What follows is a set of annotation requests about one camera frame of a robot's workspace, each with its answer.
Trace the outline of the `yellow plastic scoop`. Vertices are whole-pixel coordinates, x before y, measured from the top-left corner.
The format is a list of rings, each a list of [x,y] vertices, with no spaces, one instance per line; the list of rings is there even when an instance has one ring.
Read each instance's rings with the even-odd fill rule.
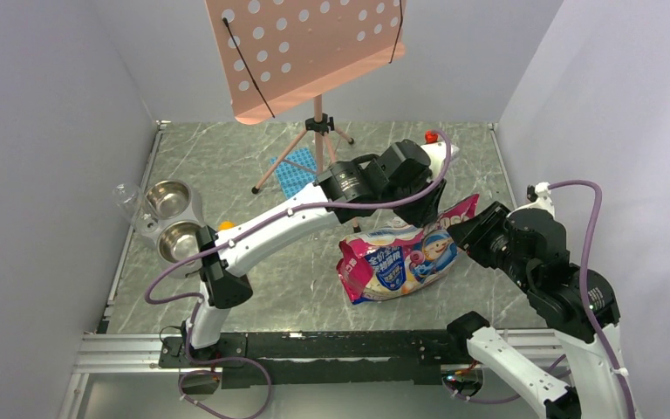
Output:
[[[236,227],[236,224],[231,221],[223,221],[219,224],[218,230],[231,230]]]

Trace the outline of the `pink pet food bag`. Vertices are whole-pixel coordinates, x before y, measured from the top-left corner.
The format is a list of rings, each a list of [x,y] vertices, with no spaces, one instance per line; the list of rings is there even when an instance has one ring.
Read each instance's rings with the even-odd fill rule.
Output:
[[[338,243],[338,278],[352,304],[406,296],[444,278],[461,251],[448,228],[475,216],[473,194],[418,228],[395,217],[385,227],[351,234]]]

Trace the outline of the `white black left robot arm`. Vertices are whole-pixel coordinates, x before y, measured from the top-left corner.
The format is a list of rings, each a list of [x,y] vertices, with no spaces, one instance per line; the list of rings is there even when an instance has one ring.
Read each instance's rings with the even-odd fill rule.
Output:
[[[302,237],[381,209],[414,227],[436,221],[459,151],[447,141],[397,141],[380,155],[334,162],[284,203],[228,231],[200,228],[202,302],[185,323],[181,355],[196,367],[209,364],[230,309],[253,295],[248,272]]]

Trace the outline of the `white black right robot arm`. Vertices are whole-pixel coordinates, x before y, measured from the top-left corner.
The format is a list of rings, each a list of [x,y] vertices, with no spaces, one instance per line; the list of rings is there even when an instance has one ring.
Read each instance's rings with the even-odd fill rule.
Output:
[[[457,362],[493,370],[540,418],[634,418],[619,354],[619,309],[610,283],[571,263],[566,229],[548,209],[514,211],[493,203],[448,227],[460,250],[484,268],[503,272],[552,329],[573,383],[544,371],[513,348],[476,312],[447,326],[446,348]]]

